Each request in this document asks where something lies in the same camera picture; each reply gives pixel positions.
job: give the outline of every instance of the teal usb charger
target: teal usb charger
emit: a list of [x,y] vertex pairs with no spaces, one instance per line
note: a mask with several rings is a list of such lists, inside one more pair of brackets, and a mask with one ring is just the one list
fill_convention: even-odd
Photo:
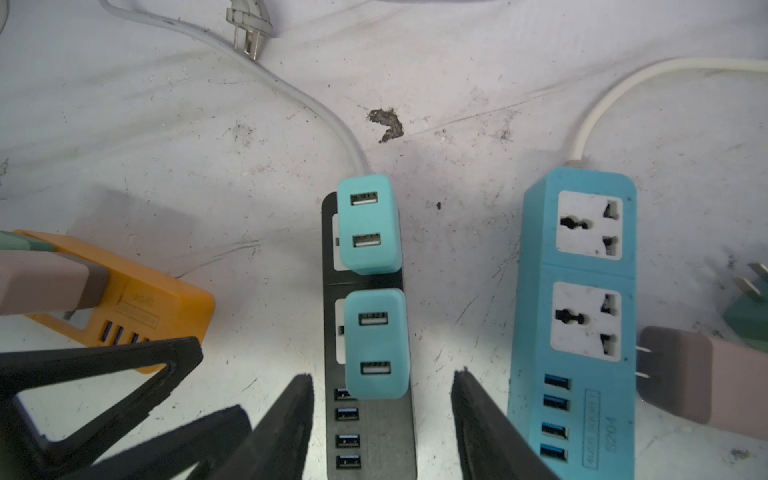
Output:
[[344,303],[346,389],[358,400],[398,399],[411,377],[406,295],[357,290]]
[[359,275],[400,270],[400,218],[389,178],[346,178],[339,184],[336,199],[339,255],[344,266]]

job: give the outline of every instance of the white cable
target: white cable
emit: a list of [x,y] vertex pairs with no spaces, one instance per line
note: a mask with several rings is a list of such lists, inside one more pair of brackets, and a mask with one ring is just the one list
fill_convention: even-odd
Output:
[[660,61],[650,67],[643,68],[613,87],[611,91],[609,91],[598,104],[592,108],[576,133],[569,160],[581,160],[581,157],[584,156],[584,148],[587,145],[587,139],[589,138],[592,129],[605,111],[610,108],[621,95],[627,93],[632,87],[643,83],[649,78],[679,70],[733,70],[768,73],[768,60],[706,57],[674,58],[672,60]]
[[99,0],[99,3],[107,12],[116,17],[129,20],[131,22],[144,23],[154,27],[177,31],[188,37],[192,37],[195,40],[202,41],[204,44],[209,45],[210,47],[218,50],[220,53],[223,53],[234,59],[240,64],[240,66],[254,73],[261,81],[263,81],[272,89],[288,95],[299,103],[304,104],[311,111],[315,112],[319,118],[323,119],[328,124],[328,126],[331,127],[333,133],[335,133],[336,136],[339,137],[339,140],[341,140],[341,143],[344,145],[344,148],[347,150],[349,156],[351,157],[353,166],[355,168],[355,174],[367,175],[370,173],[368,163],[366,161],[366,156],[362,152],[362,148],[355,138],[355,135],[351,132],[349,127],[347,127],[344,122],[336,116],[336,114],[334,114],[325,105],[310,97],[308,94],[305,94],[298,88],[287,84],[272,72],[266,70],[255,61],[252,61],[246,55],[235,50],[231,44],[206,33],[195,25],[189,25],[178,20],[173,20],[172,18],[152,15],[151,13],[132,12],[123,8],[118,8],[114,5],[110,5],[108,0]]

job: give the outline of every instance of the gray cable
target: gray cable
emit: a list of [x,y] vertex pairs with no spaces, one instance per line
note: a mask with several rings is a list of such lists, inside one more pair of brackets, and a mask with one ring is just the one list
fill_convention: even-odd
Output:
[[195,25],[189,25],[172,18],[165,18],[159,15],[152,15],[151,13],[131,12],[123,8],[110,5],[108,0],[99,0],[104,9],[112,15],[129,20],[131,22],[143,23],[146,25],[152,25],[154,27],[166,28],[168,30],[177,31],[188,37],[192,37],[195,40],[202,41],[204,44],[215,48],[220,53],[227,55],[228,57],[237,61],[243,68],[254,73],[261,81],[271,87],[273,90],[282,94],[288,95],[301,104],[304,104],[311,111],[315,112],[318,117],[322,118],[333,133],[341,140],[344,148],[349,153],[352,159],[353,166],[355,168],[355,174],[362,176],[370,173],[368,168],[368,162],[366,156],[362,152],[362,148],[355,138],[355,135],[351,132],[349,127],[336,116],[328,107],[321,104],[314,98],[305,94],[298,88],[287,84],[285,81],[278,78],[272,72],[266,70],[264,67],[252,61],[246,55],[243,55],[239,51],[235,50],[232,45],[220,40],[213,35],[210,35],[203,31],[200,27]]

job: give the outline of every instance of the usb charger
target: usb charger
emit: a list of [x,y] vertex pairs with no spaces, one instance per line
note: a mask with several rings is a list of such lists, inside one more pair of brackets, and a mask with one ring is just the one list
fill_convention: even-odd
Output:
[[768,440],[768,354],[661,326],[645,328],[638,345],[643,400],[692,422]]
[[336,199],[339,255],[344,266],[359,275],[400,270],[400,218],[389,178],[346,178],[339,184]]
[[346,388],[354,398],[398,399],[411,360],[406,295],[398,288],[358,290],[344,303]]

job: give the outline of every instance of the socket hole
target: socket hole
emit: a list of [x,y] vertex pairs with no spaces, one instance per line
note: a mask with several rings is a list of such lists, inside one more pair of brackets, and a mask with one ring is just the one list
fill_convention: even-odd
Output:
[[578,323],[579,325],[584,325],[588,318],[583,313],[573,313],[569,309],[565,308],[562,310],[555,310],[554,311],[554,317],[557,320],[560,320],[561,322],[565,323],[566,325],[570,325],[573,322]]
[[600,341],[603,343],[603,353],[608,356],[613,356],[614,350],[616,349],[616,336],[601,333]]
[[109,331],[112,330],[112,322],[107,321],[104,324],[104,329],[101,331],[101,341],[106,342],[107,337],[109,336]]
[[603,245],[605,245],[605,254],[609,257],[616,256],[616,246],[619,243],[619,237],[603,237]]
[[616,316],[616,311],[616,296],[606,293],[605,299],[603,300],[603,305],[600,307],[600,312],[609,313],[613,316]]
[[619,219],[619,206],[618,202],[609,200],[603,211],[603,218],[611,218],[613,220]]
[[575,217],[573,215],[569,215],[567,217],[562,217],[560,219],[560,225],[563,227],[566,227],[570,230],[575,230],[577,228],[583,228],[584,230],[589,230],[592,228],[592,222],[589,220],[579,220],[578,217]]

